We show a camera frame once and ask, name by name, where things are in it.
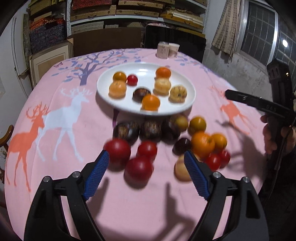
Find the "pink tablecloth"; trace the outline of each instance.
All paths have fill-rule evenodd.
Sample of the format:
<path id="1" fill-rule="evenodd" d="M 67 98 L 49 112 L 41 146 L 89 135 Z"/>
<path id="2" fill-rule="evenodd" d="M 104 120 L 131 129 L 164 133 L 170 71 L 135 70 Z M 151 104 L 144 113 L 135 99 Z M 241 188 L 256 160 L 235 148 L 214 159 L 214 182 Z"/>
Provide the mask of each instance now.
<path id="1" fill-rule="evenodd" d="M 106 140 L 112 137 L 116 121 L 142 120 L 139 116 L 118 114 L 96 94 L 98 77 L 125 62 L 169 66 L 188 77 L 197 92 L 189 118 L 203 116 L 207 132 L 222 132 L 228 139 L 227 149 L 232 158 L 221 173 L 232 179 L 248 176 L 259 191 L 264 167 L 260 114 L 251 107 L 226 100 L 223 91 L 234 88 L 198 61 L 182 53 L 177 59 L 161 60 L 155 53 L 152 49 L 121 49 L 89 54 L 65 60 L 43 76 L 20 113 L 6 166 L 8 213 L 21 238 L 31 201 L 44 176 L 58 179 L 80 171 L 96 159 Z M 139 143 L 138 140 L 132 147 L 132 155 Z M 106 172 L 87 204 L 107 241 L 188 239 L 206 202 L 192 183 L 175 179 L 176 160 L 172 146 L 159 143 L 154 173 L 143 190 L 127 186 L 123 172 Z M 64 201 L 69 229 L 77 237 Z M 228 199 L 216 236 L 223 232 L 229 206 Z"/>

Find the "white deer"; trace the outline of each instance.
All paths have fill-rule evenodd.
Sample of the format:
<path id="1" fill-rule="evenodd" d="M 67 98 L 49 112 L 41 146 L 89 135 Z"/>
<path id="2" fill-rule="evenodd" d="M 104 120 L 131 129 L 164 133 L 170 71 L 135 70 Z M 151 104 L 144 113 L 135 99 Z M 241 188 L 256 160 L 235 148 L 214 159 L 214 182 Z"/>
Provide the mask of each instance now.
<path id="1" fill-rule="evenodd" d="M 79 88 L 74 88 L 70 90 L 70 95 L 65 94 L 64 89 L 61 89 L 61 94 L 67 97 L 72 98 L 72 102 L 70 106 L 67 107 L 61 107 L 57 110 L 53 110 L 49 112 L 46 116 L 43 116 L 44 118 L 44 128 L 39 129 L 39 134 L 36 139 L 37 144 L 37 151 L 39 153 L 40 158 L 42 161 L 45 161 L 44 156 L 42 155 L 40 148 L 39 148 L 39 141 L 40 139 L 45 135 L 47 130 L 50 129 L 59 129 L 61 128 L 61 133 L 59 135 L 59 138 L 57 140 L 54 153 L 53 153 L 53 160 L 57 160 L 57 147 L 62 141 L 63 136 L 65 133 L 68 134 L 70 138 L 71 145 L 73 146 L 75 156 L 78 159 L 79 162 L 83 161 L 83 158 L 80 156 L 76 149 L 75 145 L 75 138 L 73 134 L 73 124 L 77 122 L 78 117 L 81 112 L 81 103 L 82 102 L 89 102 L 89 100 L 85 97 L 88 95 L 91 95 L 92 93 L 89 92 L 89 90 L 83 89 L 82 91 L 79 91 Z"/>

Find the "metal screw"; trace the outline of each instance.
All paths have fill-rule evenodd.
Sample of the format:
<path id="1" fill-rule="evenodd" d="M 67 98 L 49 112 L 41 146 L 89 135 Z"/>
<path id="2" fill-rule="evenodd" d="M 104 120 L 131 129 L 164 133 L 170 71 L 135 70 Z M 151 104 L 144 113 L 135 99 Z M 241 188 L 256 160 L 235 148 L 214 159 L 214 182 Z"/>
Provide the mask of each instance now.
<path id="1" fill-rule="evenodd" d="M 43 181 L 44 181 L 45 183 L 49 182 L 49 180 L 50 180 L 50 176 L 46 176 L 46 177 L 43 178 Z"/>
<path id="2" fill-rule="evenodd" d="M 221 177 L 221 173 L 220 173 L 220 172 L 214 172 L 214 173 L 213 173 L 213 176 L 214 176 L 215 178 L 219 178 L 219 177 Z"/>
<path id="3" fill-rule="evenodd" d="M 245 183 L 249 183 L 250 182 L 250 179 L 248 177 L 243 177 L 242 180 L 245 182 Z"/>
<path id="4" fill-rule="evenodd" d="M 80 172 L 73 172 L 72 177 L 78 178 L 80 176 Z"/>

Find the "paper cup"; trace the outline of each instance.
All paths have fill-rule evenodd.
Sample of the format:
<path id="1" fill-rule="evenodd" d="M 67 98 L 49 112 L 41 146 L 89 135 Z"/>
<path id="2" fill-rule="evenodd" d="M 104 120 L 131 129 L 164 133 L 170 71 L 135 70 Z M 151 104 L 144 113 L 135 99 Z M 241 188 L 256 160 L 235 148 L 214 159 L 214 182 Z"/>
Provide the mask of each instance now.
<path id="1" fill-rule="evenodd" d="M 176 58 L 180 45 L 174 44 L 174 43 L 169 43 L 169 45 L 170 45 L 170 50 L 168 52 L 168 57 L 169 58 Z"/>

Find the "curtain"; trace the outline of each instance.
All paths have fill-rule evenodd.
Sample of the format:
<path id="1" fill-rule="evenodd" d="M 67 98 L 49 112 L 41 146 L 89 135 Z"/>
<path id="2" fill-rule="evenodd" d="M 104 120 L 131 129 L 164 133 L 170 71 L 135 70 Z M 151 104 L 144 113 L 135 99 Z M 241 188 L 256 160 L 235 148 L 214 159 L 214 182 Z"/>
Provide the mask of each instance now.
<path id="1" fill-rule="evenodd" d="M 241 0 L 226 0 L 212 45 L 233 56 L 239 29 Z"/>

